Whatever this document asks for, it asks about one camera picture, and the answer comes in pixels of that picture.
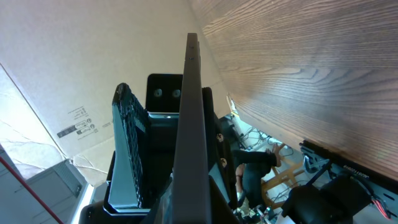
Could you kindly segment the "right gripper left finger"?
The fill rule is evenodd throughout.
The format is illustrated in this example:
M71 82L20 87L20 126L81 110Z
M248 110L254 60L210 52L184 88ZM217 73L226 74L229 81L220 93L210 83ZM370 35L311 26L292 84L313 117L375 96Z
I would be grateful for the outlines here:
M126 83L116 87L112 111L115 151L108 203L114 209L142 209L139 135L146 133L149 115Z

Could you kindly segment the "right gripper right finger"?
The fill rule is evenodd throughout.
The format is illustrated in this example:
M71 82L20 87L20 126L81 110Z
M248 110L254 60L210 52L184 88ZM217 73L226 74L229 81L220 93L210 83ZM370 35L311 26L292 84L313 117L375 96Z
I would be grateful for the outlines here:
M231 185L221 162L220 152L223 149L223 144L217 140L216 115L211 88L204 87L202 89L202 97L210 186L211 222L214 224L234 224L238 222L238 219L230 206L233 203Z

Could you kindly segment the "Samsung Galaxy smartphone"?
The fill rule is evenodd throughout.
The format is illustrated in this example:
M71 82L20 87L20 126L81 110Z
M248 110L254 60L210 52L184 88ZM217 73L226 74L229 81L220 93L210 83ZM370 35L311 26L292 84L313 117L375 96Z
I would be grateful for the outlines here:
M148 77L146 109L178 116L170 221L211 223L200 44L196 33L187 35L182 75Z

